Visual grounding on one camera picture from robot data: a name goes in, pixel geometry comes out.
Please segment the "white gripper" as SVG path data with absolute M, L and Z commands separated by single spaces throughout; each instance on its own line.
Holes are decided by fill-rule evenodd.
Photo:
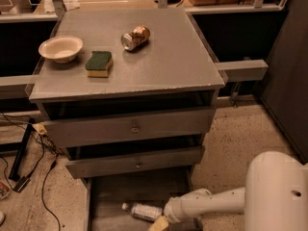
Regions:
M 169 223 L 179 223 L 183 221 L 183 211 L 181 207 L 181 198 L 172 197 L 164 209 L 166 217 L 157 218 L 147 231 L 167 231 Z

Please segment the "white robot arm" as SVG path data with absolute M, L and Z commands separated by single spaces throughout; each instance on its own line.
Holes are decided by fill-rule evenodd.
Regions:
M 308 164 L 281 152 L 261 153 L 250 163 L 244 187 L 173 197 L 147 231 L 167 231 L 207 213 L 242 213 L 244 231 L 308 231 Z

